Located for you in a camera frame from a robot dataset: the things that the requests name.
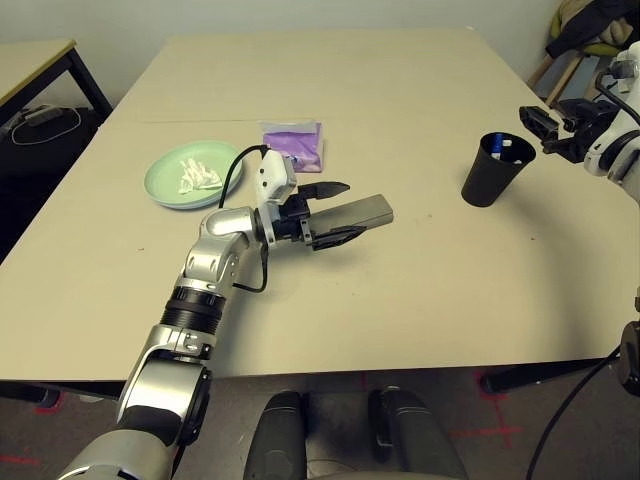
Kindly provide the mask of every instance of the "beige tabletop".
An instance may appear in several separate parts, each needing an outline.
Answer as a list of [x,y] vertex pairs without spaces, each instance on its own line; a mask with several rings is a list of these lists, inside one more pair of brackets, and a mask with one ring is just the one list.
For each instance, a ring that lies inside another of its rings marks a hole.
[[0,105],[75,47],[73,40],[0,44]]
[[[257,120],[294,118],[322,121],[327,139],[325,171],[299,183],[352,186],[312,210],[383,193],[395,219],[339,248],[277,249],[267,291],[227,303],[217,375],[554,361],[615,346],[636,317],[639,263],[637,208],[622,190],[539,153],[492,207],[460,197],[484,133],[537,148],[517,110],[540,102],[475,33],[291,35],[176,38],[159,54],[0,266],[1,378],[125,378],[207,213],[154,204],[145,171],[176,145],[242,148],[260,141]],[[226,206],[255,205],[249,178]]]

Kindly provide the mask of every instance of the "pen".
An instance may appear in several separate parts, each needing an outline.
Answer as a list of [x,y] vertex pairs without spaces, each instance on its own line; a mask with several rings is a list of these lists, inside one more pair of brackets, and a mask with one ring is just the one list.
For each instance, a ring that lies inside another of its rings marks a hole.
[[493,146],[491,147],[491,156],[496,160],[500,160],[502,153],[502,134],[496,133],[493,137]]

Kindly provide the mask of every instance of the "black cup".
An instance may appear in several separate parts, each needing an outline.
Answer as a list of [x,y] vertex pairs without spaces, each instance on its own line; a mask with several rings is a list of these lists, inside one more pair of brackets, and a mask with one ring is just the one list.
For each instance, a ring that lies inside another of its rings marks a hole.
[[510,133],[502,133],[502,140],[511,140],[511,146],[503,147],[499,160],[493,158],[495,135],[488,133],[480,140],[476,160],[462,187],[462,198],[476,207],[493,204],[520,170],[536,158],[536,150],[529,142]]

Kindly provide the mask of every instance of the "white wall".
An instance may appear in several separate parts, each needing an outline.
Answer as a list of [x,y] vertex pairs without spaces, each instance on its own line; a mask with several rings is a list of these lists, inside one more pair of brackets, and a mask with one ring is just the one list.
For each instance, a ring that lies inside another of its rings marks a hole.
[[[549,22],[558,3],[559,0],[0,0],[0,42],[75,38],[80,55],[114,103],[148,65],[164,39],[183,33],[473,26],[516,73],[526,78],[543,56]],[[82,95],[69,80],[57,82],[47,100],[77,103]]]

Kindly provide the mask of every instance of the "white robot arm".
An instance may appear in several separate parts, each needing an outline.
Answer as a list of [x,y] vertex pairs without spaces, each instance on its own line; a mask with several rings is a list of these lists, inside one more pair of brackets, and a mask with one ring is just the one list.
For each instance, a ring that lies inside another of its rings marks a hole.
[[[617,80],[626,101],[602,84],[605,75]],[[618,54],[600,73],[596,88],[609,101],[562,100],[556,109],[570,138],[559,139],[558,122],[538,107],[520,107],[520,119],[542,140],[545,153],[558,153],[572,163],[606,176],[640,206],[640,42]],[[640,312],[640,288],[635,299]],[[622,333],[618,379],[632,395],[640,396],[640,322],[630,322]]]

